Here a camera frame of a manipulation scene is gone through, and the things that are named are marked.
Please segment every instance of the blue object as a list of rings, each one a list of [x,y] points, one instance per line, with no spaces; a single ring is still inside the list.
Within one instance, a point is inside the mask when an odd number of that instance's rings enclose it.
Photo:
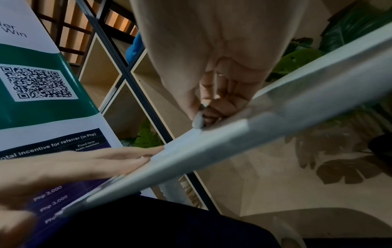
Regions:
[[[139,32],[134,39],[134,43],[127,49],[127,52],[125,53],[125,58],[128,63],[131,62],[135,54],[140,50],[142,46],[143,46],[143,41]]]

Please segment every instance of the hand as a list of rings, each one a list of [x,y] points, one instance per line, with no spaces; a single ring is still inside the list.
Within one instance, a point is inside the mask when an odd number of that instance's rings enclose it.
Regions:
[[[205,124],[243,109],[279,61],[307,0],[131,0],[143,42],[164,86]],[[217,94],[213,89],[214,72]]]
[[[0,162],[0,247],[18,247],[33,231],[36,218],[24,211],[38,192],[77,181],[128,174],[163,147],[107,148],[60,152]]]

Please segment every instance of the green banner section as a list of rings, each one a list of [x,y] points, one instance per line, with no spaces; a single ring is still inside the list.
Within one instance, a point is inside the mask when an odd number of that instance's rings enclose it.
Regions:
[[[0,44],[0,130],[98,113],[61,53]]]

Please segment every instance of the qr code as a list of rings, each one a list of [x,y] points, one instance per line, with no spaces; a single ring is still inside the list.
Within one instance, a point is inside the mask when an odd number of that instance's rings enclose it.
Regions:
[[[0,64],[0,79],[16,102],[78,99],[58,70]]]

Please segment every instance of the dark pants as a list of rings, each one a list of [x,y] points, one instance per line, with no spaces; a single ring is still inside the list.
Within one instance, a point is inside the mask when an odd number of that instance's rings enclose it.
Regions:
[[[274,236],[253,224],[206,210],[132,195],[82,212],[46,247],[265,247]]]

